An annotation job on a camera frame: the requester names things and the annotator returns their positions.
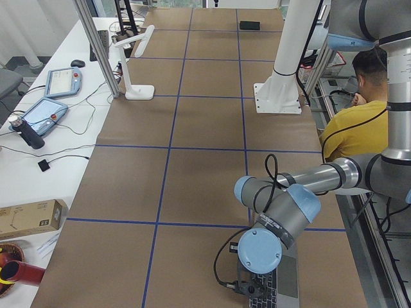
black bottle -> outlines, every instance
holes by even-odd
[[[16,114],[12,114],[7,120],[12,125],[13,130],[15,130],[29,146],[33,149],[43,147],[43,138],[37,135],[35,130],[31,128],[26,120]]]

person's hand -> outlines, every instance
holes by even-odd
[[[360,106],[360,105],[365,105],[367,103],[367,101],[365,100],[365,98],[363,98],[361,96],[361,94],[356,93],[354,96],[353,101],[351,102],[352,106]]]

computer mouse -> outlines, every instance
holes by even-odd
[[[84,67],[85,66],[85,62],[79,59],[73,60],[71,61],[70,64],[71,67],[77,66],[77,67]]]

brown box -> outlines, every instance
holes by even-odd
[[[0,209],[0,240],[58,230],[63,207],[47,200]]]

